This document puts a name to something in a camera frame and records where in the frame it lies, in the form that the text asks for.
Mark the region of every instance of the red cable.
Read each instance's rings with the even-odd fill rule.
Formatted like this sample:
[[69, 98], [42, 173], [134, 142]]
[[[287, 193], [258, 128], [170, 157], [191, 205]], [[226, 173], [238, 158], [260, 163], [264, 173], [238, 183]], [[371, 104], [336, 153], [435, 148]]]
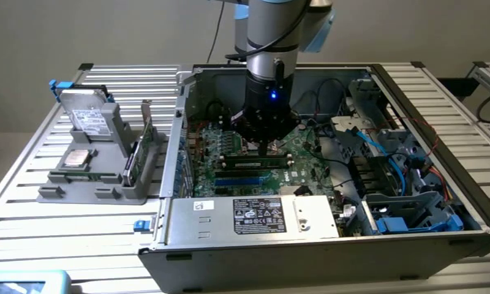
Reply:
[[440, 184], [442, 184], [442, 193], [444, 194], [443, 195], [443, 198], [444, 198], [444, 201], [448, 201], [448, 190], [446, 188], [446, 182], [444, 182], [444, 179], [442, 178], [440, 174], [436, 172], [436, 170], [434, 170], [431, 167], [428, 168], [428, 171], [438, 176], [439, 180], [440, 180]]

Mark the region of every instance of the black cable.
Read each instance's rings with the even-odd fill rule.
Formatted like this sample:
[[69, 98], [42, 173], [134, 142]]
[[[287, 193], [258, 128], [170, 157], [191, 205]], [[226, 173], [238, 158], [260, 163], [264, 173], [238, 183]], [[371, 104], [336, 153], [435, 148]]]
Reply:
[[[311, 130], [308, 130], [308, 132], [307, 132], [307, 136], [306, 136], [306, 139], [304, 139], [304, 142], [306, 143], [308, 143], [308, 135], [310, 135], [310, 132], [312, 132], [314, 131], [314, 129], [315, 129], [315, 126], [311, 128]], [[328, 159], [328, 158], [323, 158], [323, 157], [319, 157], [319, 156], [316, 156], [308, 149], [304, 149], [307, 152], [308, 152], [308, 154], [311, 155], [311, 157], [314, 157], [314, 158], [316, 158], [316, 159], [319, 159], [319, 160], [324, 160], [324, 161], [328, 161], [328, 162], [335, 162], [335, 163], [338, 163], [338, 164], [342, 164], [342, 165], [344, 165], [346, 167], [348, 167], [348, 165], [344, 163], [344, 162], [342, 162], [342, 161], [339, 161], [339, 160], [335, 160], [335, 159]]]
[[208, 103], [206, 103], [206, 106], [204, 106], [204, 119], [206, 119], [206, 120], [208, 120], [208, 119], [210, 119], [210, 118], [208, 118], [208, 110], [210, 110], [210, 107], [211, 107], [214, 104], [218, 104], [220, 107], [224, 107], [219, 100], [212, 100], [212, 101], [210, 101]]
[[338, 185], [334, 185], [332, 188], [339, 187], [340, 185], [343, 185], [344, 183], [354, 181], [352, 179], [347, 179], [346, 181], [342, 181], [340, 183], [338, 183]]
[[274, 41], [271, 41], [270, 43], [267, 43], [262, 47], [259, 47], [254, 50], [250, 50], [247, 52], [236, 53], [236, 54], [227, 54], [227, 55], [224, 55], [224, 58], [227, 58], [230, 60], [236, 60], [236, 61], [243, 60], [244, 57], [247, 57], [250, 55], [254, 55], [256, 53], [260, 53], [260, 52], [268, 50], [272, 46], [275, 46], [290, 35], [290, 33], [296, 29], [296, 26], [299, 25], [300, 21], [303, 20], [304, 14], [308, 10], [310, 2], [311, 2], [311, 0], [306, 0], [304, 5], [303, 5], [303, 9], [300, 9], [300, 12], [299, 12], [294, 22], [290, 24], [288, 28], [284, 30], [282, 35], [278, 38], [275, 38]]
[[223, 9], [224, 9], [224, 1], [220, 1], [220, 10], [219, 10], [218, 23], [215, 25], [214, 40], [211, 40], [211, 46], [210, 46], [208, 56], [206, 57], [206, 62], [204, 63], [208, 63], [211, 52], [214, 51], [214, 45], [215, 45], [215, 40], [218, 39], [220, 16], [222, 16]]
[[490, 102], [490, 96], [480, 102], [480, 104], [479, 104], [479, 106], [476, 107], [476, 119], [478, 119], [478, 121], [480, 121], [482, 123], [487, 123], [487, 124], [490, 124], [490, 121], [488, 120], [486, 120], [486, 119], [483, 119], [482, 117], [480, 117], [480, 110], [482, 110], [482, 108], [484, 107], [484, 105], [487, 104]]
[[315, 114], [318, 114], [318, 112], [320, 111], [320, 106], [319, 106], [319, 93], [320, 93], [320, 88], [322, 86], [326, 84], [327, 81], [334, 81], [335, 83], [339, 84], [340, 86], [340, 89], [343, 90], [343, 98], [342, 100], [339, 101], [339, 107], [338, 107], [338, 112], [339, 112], [339, 109], [340, 109], [340, 104], [343, 103], [343, 101], [346, 100], [346, 87], [343, 85], [343, 83], [340, 82], [339, 79], [336, 78], [327, 78], [324, 80], [320, 81], [320, 84], [318, 86], [318, 90], [315, 91]]
[[406, 158], [408, 158], [408, 157], [410, 157], [410, 155], [408, 155], [408, 154], [406, 154], [406, 153], [403, 153], [403, 152], [392, 152], [392, 153], [388, 153], [388, 155], [386, 155], [386, 157], [391, 157], [391, 156], [394, 156], [394, 155], [402, 155], [402, 156], [404, 156]]
[[295, 107], [295, 105], [302, 101], [303, 97], [306, 94], [311, 94], [315, 97], [315, 91], [314, 90], [306, 90], [302, 95], [299, 96], [299, 98], [296, 99], [295, 103], [292, 104], [292, 108]]

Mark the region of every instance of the blue latch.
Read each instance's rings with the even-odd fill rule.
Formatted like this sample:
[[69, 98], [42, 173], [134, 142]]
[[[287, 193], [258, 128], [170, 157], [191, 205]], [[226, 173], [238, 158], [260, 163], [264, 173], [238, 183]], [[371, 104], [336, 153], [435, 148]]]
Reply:
[[463, 222], [459, 216], [451, 214], [444, 222], [438, 222], [428, 227], [408, 228], [402, 217], [382, 217], [375, 221], [380, 234], [456, 232], [463, 230]]
[[74, 86], [71, 81], [61, 81], [55, 86], [55, 89], [70, 89]]
[[71, 81], [61, 81], [58, 84], [55, 84], [55, 82], [55, 80], [49, 81], [49, 89], [54, 95], [57, 103], [59, 103], [59, 94], [55, 89], [70, 89], [74, 86], [74, 83]]
[[138, 220], [134, 222], [134, 232], [148, 232], [150, 231], [150, 221]]
[[55, 92], [55, 80], [49, 81], [49, 89], [50, 89], [51, 94], [54, 95], [57, 103], [59, 103], [59, 96]]

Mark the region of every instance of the cable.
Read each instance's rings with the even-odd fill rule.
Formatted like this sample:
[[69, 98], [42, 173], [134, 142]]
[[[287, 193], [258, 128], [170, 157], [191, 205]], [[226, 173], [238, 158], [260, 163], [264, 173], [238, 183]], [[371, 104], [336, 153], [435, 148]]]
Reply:
[[[319, 126], [319, 124], [316, 124], [310, 130], [308, 130], [308, 132], [307, 132], [307, 136], [306, 136], [306, 139], [304, 139], [304, 142], [306, 143], [308, 143], [308, 135], [310, 135], [310, 132], [312, 132], [314, 131], [314, 129], [316, 128]], [[319, 160], [324, 160], [324, 161], [328, 161], [328, 162], [335, 162], [335, 163], [338, 163], [338, 164], [342, 164], [342, 165], [344, 165], [346, 167], [348, 167], [348, 165], [344, 163], [344, 162], [342, 162], [342, 161], [339, 161], [339, 160], [335, 160], [335, 159], [328, 159], [328, 158], [323, 158], [323, 157], [319, 157], [319, 156], [316, 156], [308, 149], [306, 149], [306, 148], [303, 148], [307, 152], [308, 152], [308, 154], [311, 155], [311, 157], [314, 157], [314, 158], [316, 158], [316, 159], [319, 159]]]
[[206, 57], [206, 62], [204, 63], [208, 63], [210, 56], [211, 56], [211, 51], [214, 51], [214, 45], [215, 45], [215, 40], [218, 39], [220, 16], [222, 16], [222, 11], [223, 10], [224, 10], [224, 1], [220, 1], [219, 17], [218, 17], [218, 23], [215, 25], [214, 39], [211, 40], [211, 46], [210, 46], [208, 56]]
[[308, 152], [308, 154], [311, 155], [311, 157], [314, 157], [314, 158], [316, 158], [316, 159], [319, 159], [319, 160], [324, 160], [324, 161], [328, 161], [328, 162], [335, 162], [335, 163], [342, 164], [342, 165], [344, 165], [346, 167], [348, 167], [348, 165], [347, 165], [344, 162], [339, 161], [339, 160], [319, 157], [319, 156], [316, 156], [314, 153], [311, 153], [311, 151], [310, 151], [310, 150], [307, 150], [307, 152]]
[[324, 79], [319, 86], [318, 86], [318, 90], [315, 91], [315, 110], [314, 110], [314, 117], [318, 115], [319, 111], [320, 111], [320, 106], [319, 106], [319, 93], [320, 93], [320, 88], [322, 86], [326, 84], [327, 81], [334, 81], [335, 83], [339, 84], [340, 89], [343, 90], [343, 99], [339, 101], [339, 107], [338, 107], [338, 113], [339, 113], [339, 109], [340, 109], [340, 104], [343, 103], [343, 101], [346, 100], [346, 87], [343, 85], [343, 83], [340, 82], [339, 79], [336, 78], [327, 78]]
[[444, 178], [442, 177], [439, 171], [434, 167], [430, 167], [428, 168], [428, 171], [439, 178], [439, 182], [440, 182], [440, 185], [442, 185], [442, 193], [443, 193], [443, 199], [444, 199], [444, 201], [448, 200], [448, 197], [450, 197], [450, 199], [452, 199], [452, 195], [448, 192], [448, 188], [446, 186]]
[[219, 100], [212, 100], [208, 103], [206, 103], [206, 106], [204, 106], [204, 119], [206, 120], [208, 120], [208, 110], [214, 104], [218, 104], [220, 107], [224, 107]]
[[338, 183], [338, 185], [334, 185], [332, 188], [339, 187], [340, 185], [343, 185], [344, 183], [354, 181], [352, 179], [347, 179], [346, 181], [342, 181], [340, 183]]
[[296, 29], [296, 26], [299, 25], [300, 21], [303, 20], [304, 14], [308, 10], [310, 2], [311, 2], [311, 0], [306, 0], [304, 5], [303, 5], [303, 9], [300, 9], [300, 12], [296, 15], [296, 18], [295, 18], [294, 22], [290, 24], [288, 28], [284, 30], [284, 32], [280, 34], [280, 36], [278, 38], [275, 38], [270, 43], [267, 43], [266, 45], [263, 45], [262, 47], [259, 47], [254, 50], [250, 50], [247, 52], [238, 53], [238, 54], [227, 54], [227, 55], [224, 55], [224, 58], [227, 58], [230, 60], [234, 60], [234, 61], [238, 61], [238, 60], [242, 60], [244, 57], [248, 57], [250, 55], [260, 53], [260, 52], [268, 50], [272, 46], [275, 46], [290, 35], [290, 33]]
[[[383, 153], [384, 156], [387, 156], [388, 154], [386, 153], [384, 147], [382, 147], [378, 143], [375, 143], [372, 140], [370, 140], [364, 134], [362, 132], [356, 133], [356, 136], [359, 136], [360, 139], [363, 139], [364, 142], [367, 142], [367, 144], [372, 145], [375, 148], [378, 148], [380, 150], [380, 152]], [[394, 168], [395, 172], [398, 173], [399, 176], [399, 180], [400, 180], [400, 196], [404, 195], [404, 187], [406, 187], [406, 183], [404, 183], [404, 177], [402, 176], [400, 173], [400, 169], [398, 167], [398, 165], [395, 164], [392, 159], [388, 159], [388, 163], [391, 165], [391, 167]]]
[[379, 124], [379, 126], [375, 128], [375, 129], [364, 129], [366, 131], [374, 131], [374, 130], [379, 130], [382, 127], [384, 127], [386, 125], [386, 122], [390, 122], [390, 121], [395, 121], [395, 120], [399, 120], [399, 119], [407, 119], [410, 121], [414, 121], [416, 122], [418, 124], [422, 124], [424, 125], [426, 127], [430, 128], [430, 130], [434, 132], [434, 135], [435, 135], [435, 139], [434, 139], [434, 143], [431, 144], [431, 148], [430, 148], [430, 151], [426, 153], [424, 157], [427, 157], [435, 150], [436, 146], [438, 146], [438, 143], [439, 143], [439, 136], [438, 136], [438, 133], [434, 129], [434, 127], [426, 122], [426, 121], [419, 121], [416, 118], [392, 118], [392, 119], [386, 119], [384, 122], [382, 124]]
[[402, 155], [402, 156], [404, 156], [406, 158], [410, 158], [410, 154], [406, 154], [406, 153], [403, 153], [403, 152], [392, 152], [392, 153], [388, 153], [388, 155], [386, 155], [386, 157], [391, 157], [391, 156], [394, 156], [394, 155]]
[[478, 121], [480, 121], [480, 122], [483, 122], [483, 123], [487, 123], [487, 124], [490, 124], [490, 121], [488, 120], [486, 120], [486, 119], [483, 119], [482, 117], [480, 117], [480, 110], [482, 110], [482, 108], [484, 107], [484, 105], [487, 104], [490, 102], [490, 96], [480, 102], [480, 104], [479, 104], [479, 106], [476, 107], [476, 119], [478, 119]]
[[316, 95], [314, 90], [306, 90], [302, 95], [299, 96], [299, 98], [296, 99], [295, 103], [292, 104], [292, 108], [295, 107], [295, 105], [302, 101], [303, 97], [306, 94], [311, 94], [314, 97]]

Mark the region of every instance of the sticker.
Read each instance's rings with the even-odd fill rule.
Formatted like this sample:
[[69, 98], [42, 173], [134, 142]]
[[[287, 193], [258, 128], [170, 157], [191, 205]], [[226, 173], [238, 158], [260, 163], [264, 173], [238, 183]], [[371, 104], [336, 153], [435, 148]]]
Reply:
[[195, 210], [212, 210], [214, 209], [214, 201], [194, 201], [194, 211]]
[[234, 199], [232, 210], [238, 235], [286, 233], [280, 198]]
[[94, 135], [110, 135], [108, 127], [101, 111], [98, 109], [93, 110], [73, 110], [73, 114], [79, 125], [81, 130], [89, 136]]

